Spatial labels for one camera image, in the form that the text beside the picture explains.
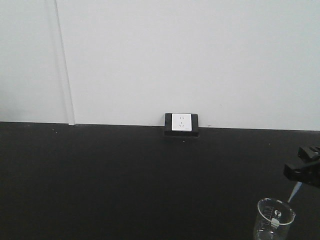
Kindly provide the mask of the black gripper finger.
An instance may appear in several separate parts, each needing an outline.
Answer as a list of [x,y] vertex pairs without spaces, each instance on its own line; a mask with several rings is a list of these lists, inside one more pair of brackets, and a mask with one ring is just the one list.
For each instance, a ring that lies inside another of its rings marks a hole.
[[290,181],[301,182],[303,184],[319,188],[320,187],[320,161],[305,163],[300,167],[285,164],[284,176]]
[[320,147],[319,146],[301,146],[298,149],[298,157],[304,163],[311,163],[320,159]]

